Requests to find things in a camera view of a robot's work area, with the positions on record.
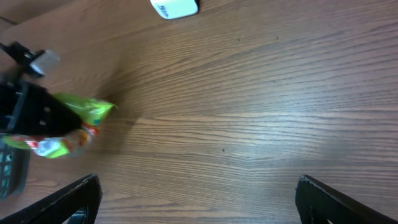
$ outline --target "black metal bracket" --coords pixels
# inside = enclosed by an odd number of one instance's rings
[[[94,224],[102,198],[95,174],[62,188],[33,205],[0,220],[0,224]]]
[[[12,77],[8,80],[12,84],[16,84],[23,74],[28,74],[32,78],[41,78],[44,74],[35,71],[30,64],[44,54],[44,50],[39,50],[36,53],[31,52],[18,42],[14,42],[9,46],[0,43],[0,49],[13,58],[18,66],[14,67],[9,73]]]
[[[303,224],[398,224],[309,175],[298,180],[295,203]]]

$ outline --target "snack bag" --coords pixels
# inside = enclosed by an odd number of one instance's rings
[[[4,143],[19,149],[31,149],[37,155],[50,159],[76,154],[93,141],[93,138],[98,134],[100,123],[114,107],[112,103],[69,93],[57,93],[53,96],[79,115],[83,120],[80,129],[57,138],[23,135],[6,136],[3,138]]]

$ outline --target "white object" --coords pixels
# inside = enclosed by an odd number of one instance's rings
[[[33,149],[39,156],[48,156],[61,146],[62,138],[45,138],[39,142],[37,149]]]
[[[164,19],[176,19],[198,12],[195,0],[150,0],[150,2]]]
[[[55,68],[60,62],[60,57],[52,50],[45,50],[45,52],[30,63],[30,67],[37,73],[45,75],[51,69]]]

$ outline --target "table surface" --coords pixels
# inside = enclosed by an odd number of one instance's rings
[[[34,156],[5,216],[99,174],[98,223],[299,223],[300,174],[398,219],[398,2],[76,0],[1,42],[51,48],[41,84],[118,105],[92,147]]]

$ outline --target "black cable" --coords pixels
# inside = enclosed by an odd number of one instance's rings
[[[16,22],[13,22],[13,21],[11,21],[11,20],[9,20],[9,19],[7,19],[7,18],[4,18],[3,16],[0,16],[0,19],[2,20],[2,21],[4,21],[4,22],[8,22],[9,24],[12,24],[12,25],[18,25],[18,23],[16,23]]]

